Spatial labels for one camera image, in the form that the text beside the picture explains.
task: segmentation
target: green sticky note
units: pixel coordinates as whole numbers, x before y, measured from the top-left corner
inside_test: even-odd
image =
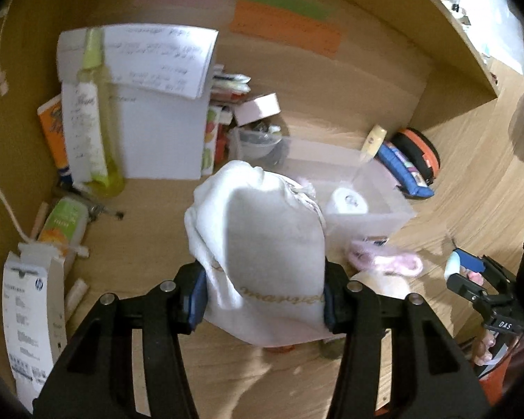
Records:
[[[325,20],[328,17],[328,10],[323,6],[307,0],[250,0],[256,3],[275,6],[276,8],[287,9],[288,11],[304,15],[316,20]]]

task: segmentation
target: bottle cap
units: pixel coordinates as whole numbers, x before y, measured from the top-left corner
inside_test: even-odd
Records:
[[[85,51],[81,67],[91,69],[103,64],[103,32],[100,28],[88,28],[85,33]]]

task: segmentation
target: white pouch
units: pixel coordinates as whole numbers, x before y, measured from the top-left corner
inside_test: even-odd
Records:
[[[207,321],[264,347],[331,336],[324,220],[299,184],[231,161],[194,190],[184,223],[207,273]]]

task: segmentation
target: silver bolt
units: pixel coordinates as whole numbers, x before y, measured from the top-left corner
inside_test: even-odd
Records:
[[[420,306],[423,304],[423,298],[420,294],[417,293],[411,293],[409,295],[409,302],[414,304],[415,306]]]
[[[108,306],[109,304],[112,304],[115,301],[115,295],[112,293],[105,293],[101,296],[101,298],[99,298],[99,301],[101,301],[102,305]]]
[[[348,282],[348,290],[352,293],[359,293],[363,289],[363,284],[356,280]]]
[[[161,288],[162,292],[169,293],[176,288],[176,284],[172,280],[166,280],[161,282],[159,288]]]

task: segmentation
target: orange sticky note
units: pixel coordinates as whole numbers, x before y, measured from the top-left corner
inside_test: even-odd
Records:
[[[334,58],[341,42],[341,32],[329,23],[248,0],[237,2],[230,30],[297,46],[328,58]]]

